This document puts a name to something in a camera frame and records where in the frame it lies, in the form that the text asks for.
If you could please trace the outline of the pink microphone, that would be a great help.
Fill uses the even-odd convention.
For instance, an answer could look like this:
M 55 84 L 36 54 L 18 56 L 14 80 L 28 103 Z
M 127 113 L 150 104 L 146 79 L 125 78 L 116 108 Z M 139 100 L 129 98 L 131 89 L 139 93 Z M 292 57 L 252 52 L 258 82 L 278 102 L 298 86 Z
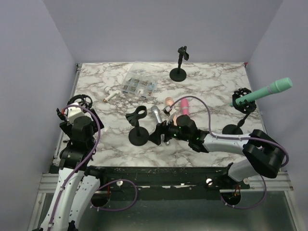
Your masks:
M 183 115 L 189 116 L 189 102 L 188 102 L 187 98 L 181 99 L 180 108 L 181 108 Z

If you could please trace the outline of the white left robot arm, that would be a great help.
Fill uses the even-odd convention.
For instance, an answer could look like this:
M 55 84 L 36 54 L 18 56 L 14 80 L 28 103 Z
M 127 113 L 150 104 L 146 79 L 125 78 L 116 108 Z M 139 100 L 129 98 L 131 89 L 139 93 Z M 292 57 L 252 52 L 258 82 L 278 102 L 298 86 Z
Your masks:
M 94 109 L 70 104 L 61 130 L 69 137 L 69 144 L 60 152 L 57 186 L 51 205 L 38 231 L 66 231 L 71 208 L 87 164 L 96 151 L 103 123 Z

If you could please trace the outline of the beige microphone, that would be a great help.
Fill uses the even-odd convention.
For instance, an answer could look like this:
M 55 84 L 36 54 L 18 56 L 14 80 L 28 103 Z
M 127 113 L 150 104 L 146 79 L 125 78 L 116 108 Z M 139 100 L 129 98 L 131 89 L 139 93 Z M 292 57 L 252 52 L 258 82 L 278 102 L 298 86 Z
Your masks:
M 165 99 L 166 107 L 170 107 L 171 108 L 173 103 L 174 103 L 174 100 L 172 99 L 172 97 L 166 97 L 166 99 Z

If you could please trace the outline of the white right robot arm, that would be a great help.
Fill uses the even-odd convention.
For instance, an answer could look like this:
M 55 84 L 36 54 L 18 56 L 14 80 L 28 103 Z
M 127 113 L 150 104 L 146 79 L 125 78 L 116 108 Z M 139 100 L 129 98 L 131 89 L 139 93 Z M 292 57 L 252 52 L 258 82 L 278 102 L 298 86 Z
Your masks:
M 231 163 L 221 177 L 222 185 L 233 188 L 245 178 L 261 175 L 274 179 L 282 167 L 286 153 L 271 137 L 259 129 L 244 135 L 219 135 L 200 130 L 187 115 L 181 115 L 176 125 L 164 121 L 158 123 L 149 141 L 160 145 L 162 141 L 177 139 L 188 142 L 198 153 L 224 152 L 239 154 L 244 160 Z

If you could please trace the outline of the teal microphone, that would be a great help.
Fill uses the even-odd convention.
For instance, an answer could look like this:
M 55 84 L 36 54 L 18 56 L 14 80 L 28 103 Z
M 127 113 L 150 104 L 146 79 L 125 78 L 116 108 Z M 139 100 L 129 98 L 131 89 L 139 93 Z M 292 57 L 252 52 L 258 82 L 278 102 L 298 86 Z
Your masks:
M 245 103 L 245 102 L 250 103 L 255 100 L 272 95 L 272 94 L 281 93 L 285 90 L 290 89 L 292 86 L 293 86 L 293 83 L 291 79 L 286 77 L 286 78 L 276 80 L 270 85 L 263 87 L 261 89 L 258 89 L 256 91 L 250 91 L 247 88 L 240 88 L 234 92 L 230 106 L 236 107 L 236 106 L 240 106 L 241 103 Z

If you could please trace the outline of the black desk mic stand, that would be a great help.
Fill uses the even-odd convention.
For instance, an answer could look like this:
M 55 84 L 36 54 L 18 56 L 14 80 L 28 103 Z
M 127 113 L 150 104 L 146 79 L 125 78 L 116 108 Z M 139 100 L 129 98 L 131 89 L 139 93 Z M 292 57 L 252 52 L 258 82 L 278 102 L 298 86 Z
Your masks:
M 171 80 L 175 82 L 183 82 L 186 79 L 187 74 L 185 70 L 181 68 L 181 65 L 183 60 L 187 61 L 189 59 L 189 54 L 187 53 L 187 46 L 180 47 L 178 49 L 178 53 L 179 53 L 178 67 L 170 71 L 169 77 L 171 78 Z
M 147 116 L 146 106 L 138 106 L 133 113 L 126 114 L 126 120 L 133 126 L 128 134 L 129 142 L 135 146 L 143 146 L 149 139 L 149 132 L 139 125 L 139 120 Z

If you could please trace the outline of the silver condenser microphone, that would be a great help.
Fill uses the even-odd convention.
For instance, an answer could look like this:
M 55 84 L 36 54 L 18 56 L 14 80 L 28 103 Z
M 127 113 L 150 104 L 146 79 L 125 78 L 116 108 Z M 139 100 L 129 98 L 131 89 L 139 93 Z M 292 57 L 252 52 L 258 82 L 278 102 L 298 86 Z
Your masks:
M 151 113 L 152 113 L 152 116 L 156 119 L 157 123 L 162 123 L 163 122 L 163 120 L 161 118 L 160 110 L 159 110 L 159 108 L 157 106 L 152 106 L 151 107 Z M 166 146 L 169 146 L 170 142 L 169 141 L 165 142 L 164 139 L 165 139 L 164 134 L 161 134 L 161 140 L 165 143 Z

